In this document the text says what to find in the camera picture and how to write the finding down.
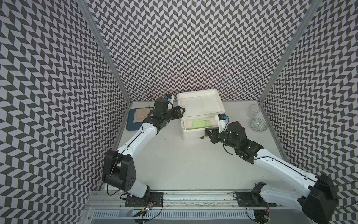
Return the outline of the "green sticky note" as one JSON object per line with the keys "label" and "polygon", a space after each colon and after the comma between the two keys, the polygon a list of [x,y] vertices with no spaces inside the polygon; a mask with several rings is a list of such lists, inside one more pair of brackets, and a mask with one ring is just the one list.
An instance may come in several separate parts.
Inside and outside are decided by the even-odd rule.
{"label": "green sticky note", "polygon": [[192,129],[205,128],[205,120],[194,120]]}
{"label": "green sticky note", "polygon": [[205,120],[205,127],[214,127],[215,121],[212,120]]}

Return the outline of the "white top drawer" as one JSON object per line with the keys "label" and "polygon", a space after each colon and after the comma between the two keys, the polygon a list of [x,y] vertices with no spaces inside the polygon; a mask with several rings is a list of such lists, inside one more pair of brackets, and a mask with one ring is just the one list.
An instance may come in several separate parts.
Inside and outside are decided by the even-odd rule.
{"label": "white top drawer", "polygon": [[206,128],[218,127],[218,122],[214,118],[181,120],[182,140],[186,142],[200,140],[205,137]]}

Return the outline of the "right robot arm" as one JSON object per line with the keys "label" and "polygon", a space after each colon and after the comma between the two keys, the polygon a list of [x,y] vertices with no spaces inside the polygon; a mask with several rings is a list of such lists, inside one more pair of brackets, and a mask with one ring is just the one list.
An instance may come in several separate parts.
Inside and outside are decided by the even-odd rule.
{"label": "right robot arm", "polygon": [[249,140],[245,128],[236,121],[226,128],[206,128],[210,141],[234,149],[236,156],[261,167],[289,184],[283,189],[259,182],[251,191],[249,205],[283,205],[303,212],[317,224],[328,224],[338,206],[337,187],[327,175],[317,176],[273,155],[262,145]]}

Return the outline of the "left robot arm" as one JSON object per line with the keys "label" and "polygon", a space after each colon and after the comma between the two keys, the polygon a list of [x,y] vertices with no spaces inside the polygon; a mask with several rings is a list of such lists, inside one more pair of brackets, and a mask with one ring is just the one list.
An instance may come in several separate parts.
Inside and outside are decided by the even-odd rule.
{"label": "left robot arm", "polygon": [[180,119],[185,108],[172,106],[168,99],[155,100],[154,108],[144,119],[139,130],[123,146],[108,151],[104,156],[102,180],[108,186],[116,187],[142,200],[147,200],[150,187],[136,180],[135,159],[162,128],[171,120]]}

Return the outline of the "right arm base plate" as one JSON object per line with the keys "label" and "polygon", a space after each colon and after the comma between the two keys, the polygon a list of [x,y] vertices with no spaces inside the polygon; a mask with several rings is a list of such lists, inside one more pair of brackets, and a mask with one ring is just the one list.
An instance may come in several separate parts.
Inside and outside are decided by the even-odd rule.
{"label": "right arm base plate", "polygon": [[234,198],[237,200],[239,207],[277,207],[276,203],[266,202],[258,193],[235,192]]}

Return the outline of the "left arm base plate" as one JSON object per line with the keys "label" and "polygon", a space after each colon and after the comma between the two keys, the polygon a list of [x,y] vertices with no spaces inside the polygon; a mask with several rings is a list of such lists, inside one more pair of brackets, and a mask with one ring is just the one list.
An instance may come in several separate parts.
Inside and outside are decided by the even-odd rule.
{"label": "left arm base plate", "polygon": [[128,195],[125,201],[125,207],[144,208],[161,207],[163,205],[164,192],[150,192],[145,194],[143,198],[134,195]]}

